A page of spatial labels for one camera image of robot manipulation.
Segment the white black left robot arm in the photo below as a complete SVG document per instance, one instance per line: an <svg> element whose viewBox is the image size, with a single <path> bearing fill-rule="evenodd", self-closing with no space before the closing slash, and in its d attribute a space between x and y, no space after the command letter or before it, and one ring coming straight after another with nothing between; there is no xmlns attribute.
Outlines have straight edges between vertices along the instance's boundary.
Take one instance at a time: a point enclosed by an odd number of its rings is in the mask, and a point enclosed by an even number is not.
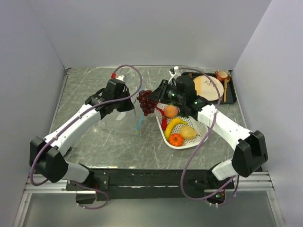
<svg viewBox="0 0 303 227"><path fill-rule="evenodd" d="M91 126L114 110L126 112L134 109L124 77L110 79L107 86L91 95L80 110L64 125L43 139L35 137L30 142L31 171L37 171L48 181L61 179L76 181L84 190L94 184L94 172L82 164L64 159L65 154Z"/></svg>

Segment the white perforated plastic basket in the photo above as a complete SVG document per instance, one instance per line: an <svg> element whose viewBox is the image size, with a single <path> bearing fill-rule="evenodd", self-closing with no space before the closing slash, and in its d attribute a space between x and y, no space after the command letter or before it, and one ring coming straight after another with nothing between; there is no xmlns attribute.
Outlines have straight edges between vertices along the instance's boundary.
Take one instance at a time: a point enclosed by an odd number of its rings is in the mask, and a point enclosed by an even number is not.
<svg viewBox="0 0 303 227"><path fill-rule="evenodd" d="M161 136L163 137L163 140L164 142L170 147L170 148L173 148L173 149L186 149L186 148L192 148L192 147L195 147L197 146L200 141L202 140L202 138L206 135L206 133L208 132L208 127L201 123L201 122L197 122L196 120L194 120L192 117L183 117L183 116L176 116L174 118L171 118L171 119L167 119L167 124L169 124L169 122L173 119L176 119L176 118L179 118L181 119L182 121L186 122L187 123L187 126L190 126L191 128L193 128L196 132L196 136L193 138L193 139L184 139L184 142L183 142L183 145L182 146L179 146L179 147L176 147L176 146L173 146L171 145L165 138L165 131L162 129L162 113L160 110L156 109L155 110L155 117L156 117L156 120L157 120L157 123L158 123L158 126L159 126L159 129L160 129L160 134Z"/></svg>

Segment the clear zip top bag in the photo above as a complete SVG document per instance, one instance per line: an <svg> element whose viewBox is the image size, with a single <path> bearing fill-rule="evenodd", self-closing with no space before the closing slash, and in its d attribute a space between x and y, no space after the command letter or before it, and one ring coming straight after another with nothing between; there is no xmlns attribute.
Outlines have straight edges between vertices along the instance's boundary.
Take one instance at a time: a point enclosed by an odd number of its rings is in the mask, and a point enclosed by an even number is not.
<svg viewBox="0 0 303 227"><path fill-rule="evenodd" d="M127 112L119 112L114 110L110 115L107 115L102 125L104 129L126 133L130 135L138 135L140 126L143 122L143 113L140 109L140 103L137 100L139 92L143 90L143 86L138 87L134 82L127 85L128 88L135 88L138 92L130 99L134 108Z"/></svg>

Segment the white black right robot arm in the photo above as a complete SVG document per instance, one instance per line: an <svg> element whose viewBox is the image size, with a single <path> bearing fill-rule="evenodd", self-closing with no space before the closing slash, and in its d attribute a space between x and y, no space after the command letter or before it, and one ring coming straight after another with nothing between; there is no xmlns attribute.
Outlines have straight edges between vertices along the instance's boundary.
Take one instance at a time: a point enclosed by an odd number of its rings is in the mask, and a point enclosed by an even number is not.
<svg viewBox="0 0 303 227"><path fill-rule="evenodd" d="M210 187L218 188L224 179L234 175L248 177L267 162L263 133L243 128L219 112L214 104L197 94L191 77L179 76L176 85L171 85L164 79L148 97L162 104L178 104L186 115L215 131L234 149L231 159L212 168L212 174L207 177Z"/></svg>

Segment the red grape bunch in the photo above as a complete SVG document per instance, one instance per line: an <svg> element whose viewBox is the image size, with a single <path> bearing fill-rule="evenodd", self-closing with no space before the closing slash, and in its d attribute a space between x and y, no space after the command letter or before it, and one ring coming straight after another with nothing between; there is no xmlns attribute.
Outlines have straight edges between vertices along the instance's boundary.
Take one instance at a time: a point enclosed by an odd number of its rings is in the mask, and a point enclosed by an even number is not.
<svg viewBox="0 0 303 227"><path fill-rule="evenodd" d="M151 90L142 90L139 92L137 100L140 103L140 108L143 111L144 116L148 116L151 113L154 113L155 108L157 107L157 102L148 98L148 95L151 94Z"/></svg>

